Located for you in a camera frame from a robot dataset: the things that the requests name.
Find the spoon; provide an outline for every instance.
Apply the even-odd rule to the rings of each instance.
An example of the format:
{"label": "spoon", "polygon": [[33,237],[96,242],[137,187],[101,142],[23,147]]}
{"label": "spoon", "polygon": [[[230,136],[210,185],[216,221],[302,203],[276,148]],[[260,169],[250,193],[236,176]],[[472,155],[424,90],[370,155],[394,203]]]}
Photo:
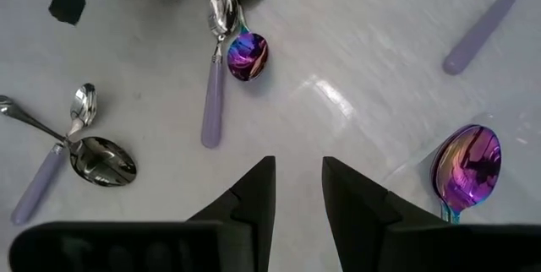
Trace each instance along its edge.
{"label": "spoon", "polygon": [[[72,126],[66,137],[63,138],[63,143],[67,142],[71,135],[92,123],[92,120],[96,116],[96,106],[96,89],[94,85],[85,84],[77,90],[70,108]],[[34,179],[27,187],[11,214],[11,221],[15,225],[26,223],[33,215],[37,205],[62,164],[63,150],[64,147],[62,144],[55,144],[41,164]]]}
{"label": "spoon", "polygon": [[515,0],[497,0],[492,5],[445,58],[443,69],[446,73],[454,75],[466,69],[514,3]]}
{"label": "spoon", "polygon": [[467,125],[463,128],[458,129],[456,132],[454,132],[444,143],[440,146],[438,151],[436,152],[436,155],[434,156],[434,159],[432,161],[432,166],[430,167],[430,181],[432,182],[432,188],[434,189],[434,192],[436,193],[436,196],[440,199],[440,218],[445,221],[450,221],[451,215],[449,212],[449,207],[447,207],[447,204],[445,204],[445,201],[443,197],[441,197],[440,192],[438,192],[438,184],[437,184],[437,162],[440,161],[441,154],[447,149],[451,141],[453,141],[457,135],[461,134],[464,130],[472,127],[473,125]]}
{"label": "spoon", "polygon": [[221,44],[238,26],[237,0],[210,0],[209,27],[217,39],[212,56],[206,90],[205,114],[201,143],[213,149],[221,140],[221,109],[223,104],[223,68]]}
{"label": "spoon", "polygon": [[431,171],[442,201],[441,214],[448,216],[447,221],[458,224],[463,210],[492,193],[500,167],[500,141],[489,128],[469,125],[444,142]]}
{"label": "spoon", "polygon": [[[55,133],[28,115],[5,95],[0,95],[0,112],[8,117],[39,128],[62,144],[67,145],[71,152],[70,161],[73,169],[88,182],[101,186],[122,186],[135,179],[136,169],[133,160],[111,141],[90,137],[71,143],[67,138]],[[64,146],[61,144],[55,144],[55,147],[41,165],[40,170],[36,173],[25,194],[17,204],[17,208],[12,213],[12,222],[14,224],[25,223],[30,218],[59,167],[61,161],[59,157],[63,152],[63,148]]]}
{"label": "spoon", "polygon": [[227,65],[232,75],[241,81],[257,78],[265,67],[269,56],[267,41],[261,35],[251,32],[246,25],[243,7],[238,4],[240,35],[229,47]]}

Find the iridescent spoon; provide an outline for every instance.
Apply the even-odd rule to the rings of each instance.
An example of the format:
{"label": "iridescent spoon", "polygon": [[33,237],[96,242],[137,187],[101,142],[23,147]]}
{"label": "iridescent spoon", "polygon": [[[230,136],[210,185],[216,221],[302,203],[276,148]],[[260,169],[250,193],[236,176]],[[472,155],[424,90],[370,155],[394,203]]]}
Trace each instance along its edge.
{"label": "iridescent spoon", "polygon": [[441,154],[447,149],[447,146],[453,141],[456,136],[460,135],[462,132],[464,132],[466,129],[471,128],[473,125],[467,125],[463,128],[458,129],[456,132],[454,132],[447,140],[441,144],[440,148],[436,152],[436,155],[432,161],[432,166],[430,167],[430,182],[432,182],[432,188],[434,189],[434,192],[436,193],[436,196],[440,199],[440,218],[445,221],[450,221],[450,214],[449,214],[449,207],[447,207],[447,204],[445,204],[444,199],[441,197],[440,192],[438,192],[438,184],[437,184],[437,166],[440,162]]}
{"label": "iridescent spoon", "polygon": [[227,65],[235,78],[250,81],[263,72],[269,57],[269,47],[263,36],[248,29],[240,3],[238,4],[238,19],[241,25],[240,35],[229,47]]}
{"label": "iridescent spoon", "polygon": [[500,167],[500,141],[489,128],[467,126],[442,145],[432,171],[436,193],[453,224],[459,223],[463,210],[483,202],[492,193]]}

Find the lavender handle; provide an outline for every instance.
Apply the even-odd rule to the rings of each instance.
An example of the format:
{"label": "lavender handle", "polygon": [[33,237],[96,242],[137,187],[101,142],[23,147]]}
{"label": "lavender handle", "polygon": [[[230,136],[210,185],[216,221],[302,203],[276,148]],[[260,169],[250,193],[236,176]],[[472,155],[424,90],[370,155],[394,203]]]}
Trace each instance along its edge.
{"label": "lavender handle", "polygon": [[497,0],[489,11],[466,33],[443,62],[448,74],[459,74],[473,60],[484,43],[513,6],[515,0]]}
{"label": "lavender handle", "polygon": [[223,69],[221,68],[221,55],[215,55],[210,66],[209,83],[206,89],[205,114],[203,116],[203,130],[201,143],[213,149],[221,139],[221,106],[223,104]]}
{"label": "lavender handle", "polygon": [[49,152],[49,155],[47,155],[41,164],[40,169],[37,171],[30,185],[26,188],[23,197],[21,197],[17,207],[11,214],[11,221],[15,225],[23,225],[26,223],[36,210],[41,197],[43,197],[49,183],[51,183],[51,180],[55,177],[62,164],[63,150],[64,148],[62,145],[55,144]]}

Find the metal utensil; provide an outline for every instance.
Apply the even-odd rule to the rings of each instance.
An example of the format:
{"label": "metal utensil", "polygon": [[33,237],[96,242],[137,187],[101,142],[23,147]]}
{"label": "metal utensil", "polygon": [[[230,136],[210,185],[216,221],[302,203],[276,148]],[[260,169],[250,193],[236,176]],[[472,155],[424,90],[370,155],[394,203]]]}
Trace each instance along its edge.
{"label": "metal utensil", "polygon": [[99,137],[70,144],[69,161],[77,175],[103,187],[121,187],[137,176],[132,158],[118,145]]}
{"label": "metal utensil", "polygon": [[92,123],[96,116],[96,89],[92,84],[85,84],[75,93],[75,97],[70,108],[72,118],[72,126],[62,138],[62,143],[55,144],[43,163],[41,163],[38,172],[30,185],[26,188],[25,193],[17,203],[14,211],[11,214],[11,221],[15,225],[26,223],[34,214],[37,205],[45,194],[52,179],[57,175],[63,161],[63,144],[68,142],[69,137],[77,133],[84,127]]}
{"label": "metal utensil", "polygon": [[454,133],[441,146],[431,170],[442,217],[458,224],[463,210],[492,193],[500,167],[500,141],[492,130],[470,125]]}
{"label": "metal utensil", "polygon": [[[135,179],[136,169],[133,160],[129,158],[124,150],[111,141],[90,137],[71,143],[67,138],[55,133],[28,115],[28,113],[5,95],[0,95],[0,112],[8,117],[39,128],[61,142],[61,144],[56,144],[52,149],[54,155],[49,153],[32,180],[32,183],[19,201],[18,208],[12,214],[12,222],[15,224],[25,223],[30,218],[48,183],[53,178],[54,174],[52,173],[57,170],[60,164],[58,157],[61,156],[60,154],[64,146],[70,150],[70,161],[75,172],[91,183],[115,187],[125,185]],[[97,141],[94,140],[99,140],[98,144],[101,144],[101,146],[87,145],[95,144]],[[31,207],[28,204],[34,204],[34,207],[25,209]]]}
{"label": "metal utensil", "polygon": [[221,139],[221,109],[223,104],[221,44],[237,26],[237,0],[210,0],[209,27],[212,34],[216,36],[217,43],[210,66],[203,129],[201,131],[201,143],[209,149],[218,146]]}
{"label": "metal utensil", "polygon": [[456,138],[456,136],[460,135],[462,132],[464,132],[466,129],[472,127],[473,125],[467,125],[463,128],[458,129],[456,132],[454,132],[444,143],[438,148],[436,151],[436,154],[434,156],[434,159],[432,161],[432,166],[430,167],[430,181],[432,182],[432,188],[434,189],[434,192],[436,193],[436,196],[440,199],[440,218],[445,221],[450,221],[451,213],[449,211],[449,207],[447,207],[447,204],[445,203],[445,200],[441,196],[440,192],[438,191],[438,184],[437,184],[437,174],[438,174],[438,163],[440,162],[441,155],[445,150],[447,150],[447,147],[449,144]]}
{"label": "metal utensil", "polygon": [[227,65],[235,78],[250,81],[263,72],[269,57],[269,46],[263,36],[250,31],[240,3],[238,4],[238,18],[240,35],[229,47]]}
{"label": "metal utensil", "polygon": [[514,3],[515,0],[497,0],[492,5],[445,58],[443,69],[446,73],[459,74],[466,69]]}

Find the white table surface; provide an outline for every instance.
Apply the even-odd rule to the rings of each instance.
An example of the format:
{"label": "white table surface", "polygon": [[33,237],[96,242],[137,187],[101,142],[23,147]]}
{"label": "white table surface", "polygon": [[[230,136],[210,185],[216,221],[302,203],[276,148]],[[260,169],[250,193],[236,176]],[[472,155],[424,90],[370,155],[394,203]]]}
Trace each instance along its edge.
{"label": "white table surface", "polygon": [[[48,13],[50,1],[0,0],[0,93],[63,132],[74,92],[95,84],[99,114],[82,136],[125,147],[139,175],[99,188],[66,164],[29,226],[185,220],[275,155],[272,272],[340,270],[324,155],[383,182],[436,136],[541,81],[541,0],[518,0],[456,77],[441,61],[494,0],[262,0],[246,16],[270,43],[267,69],[250,84],[227,75],[223,139],[207,150],[199,134],[215,45],[209,0],[87,0],[75,28]],[[0,117],[0,270],[24,229],[10,225],[10,212],[52,145]],[[427,197],[422,188],[408,194]]]}

